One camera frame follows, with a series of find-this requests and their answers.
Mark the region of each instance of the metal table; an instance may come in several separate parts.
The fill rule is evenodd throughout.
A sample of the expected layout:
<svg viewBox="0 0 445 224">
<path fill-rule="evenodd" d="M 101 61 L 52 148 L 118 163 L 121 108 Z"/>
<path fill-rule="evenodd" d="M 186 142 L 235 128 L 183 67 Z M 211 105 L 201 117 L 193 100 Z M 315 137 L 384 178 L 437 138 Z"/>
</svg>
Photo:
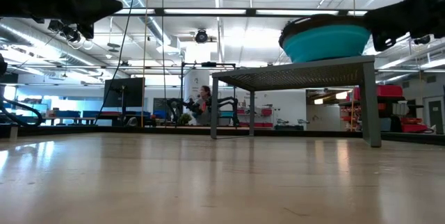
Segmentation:
<svg viewBox="0 0 445 224">
<path fill-rule="evenodd" d="M 250 135 L 254 135 L 255 92 L 328 86 L 360 87 L 363 138 L 371 147 L 380 147 L 380 124 L 374 75 L 374 56 L 337 58 L 309 63 L 293 63 L 246 70 L 217 72 L 213 77 L 213 95 L 218 94 L 218 81 L 250 91 Z M 217 96 L 212 105 L 217 105 Z M 217 139 L 218 108 L 211 107 L 211 137 Z"/>
</svg>

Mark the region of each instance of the woman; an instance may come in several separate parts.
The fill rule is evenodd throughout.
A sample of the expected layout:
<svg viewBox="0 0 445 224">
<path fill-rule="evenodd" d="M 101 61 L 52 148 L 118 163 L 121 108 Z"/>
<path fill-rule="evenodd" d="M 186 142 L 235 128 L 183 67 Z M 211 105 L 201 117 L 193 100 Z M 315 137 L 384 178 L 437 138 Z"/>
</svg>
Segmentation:
<svg viewBox="0 0 445 224">
<path fill-rule="evenodd" d="M 202 86 L 200 88 L 200 98 L 196 101 L 196 104 L 200 105 L 200 109 L 202 113 L 198 115 L 197 113 L 193 113 L 193 117 L 196 119 L 196 123 L 198 125 L 206 126 L 210 125 L 210 111 L 208 109 L 208 102 L 211 100 L 210 87 Z"/>
</svg>

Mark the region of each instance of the teal bowl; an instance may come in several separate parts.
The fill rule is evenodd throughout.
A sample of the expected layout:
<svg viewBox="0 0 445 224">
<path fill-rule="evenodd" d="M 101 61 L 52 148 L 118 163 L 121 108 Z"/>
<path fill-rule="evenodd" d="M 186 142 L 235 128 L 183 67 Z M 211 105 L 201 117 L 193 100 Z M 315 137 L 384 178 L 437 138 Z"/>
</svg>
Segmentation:
<svg viewBox="0 0 445 224">
<path fill-rule="evenodd" d="M 311 29 L 305 25 L 308 22 L 294 24 L 294 29 L 282 35 L 280 45 L 293 63 L 362 55 L 371 32 L 355 17 L 351 24 L 345 23 L 344 18 L 331 20 L 331 25 L 326 21 L 312 22 Z"/>
</svg>

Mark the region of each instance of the table leg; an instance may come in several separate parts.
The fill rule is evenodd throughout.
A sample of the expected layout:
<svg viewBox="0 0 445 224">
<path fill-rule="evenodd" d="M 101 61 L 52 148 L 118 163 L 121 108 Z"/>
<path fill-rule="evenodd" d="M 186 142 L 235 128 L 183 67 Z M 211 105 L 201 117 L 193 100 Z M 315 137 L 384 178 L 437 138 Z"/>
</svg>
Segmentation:
<svg viewBox="0 0 445 224">
<path fill-rule="evenodd" d="M 255 128 L 255 91 L 250 91 L 250 124 L 249 135 L 254 136 Z"/>
<path fill-rule="evenodd" d="M 374 63 L 363 64 L 364 82 L 360 85 L 363 139 L 371 147 L 381 147 L 380 119 L 378 117 L 377 88 L 375 86 Z"/>
<path fill-rule="evenodd" d="M 216 128 L 218 126 L 218 82 L 217 78 L 213 78 L 212 98 L 211 98 L 211 128 L 210 136 L 212 139 L 217 139 Z"/>
</svg>

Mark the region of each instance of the wooden floor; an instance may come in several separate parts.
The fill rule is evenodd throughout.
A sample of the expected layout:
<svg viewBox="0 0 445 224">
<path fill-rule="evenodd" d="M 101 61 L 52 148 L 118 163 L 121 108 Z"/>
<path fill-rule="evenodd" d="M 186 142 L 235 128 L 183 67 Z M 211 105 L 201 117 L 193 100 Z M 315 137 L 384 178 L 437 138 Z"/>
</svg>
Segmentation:
<svg viewBox="0 0 445 224">
<path fill-rule="evenodd" d="M 0 144 L 0 223 L 445 223 L 443 147 L 77 134 Z"/>
</svg>

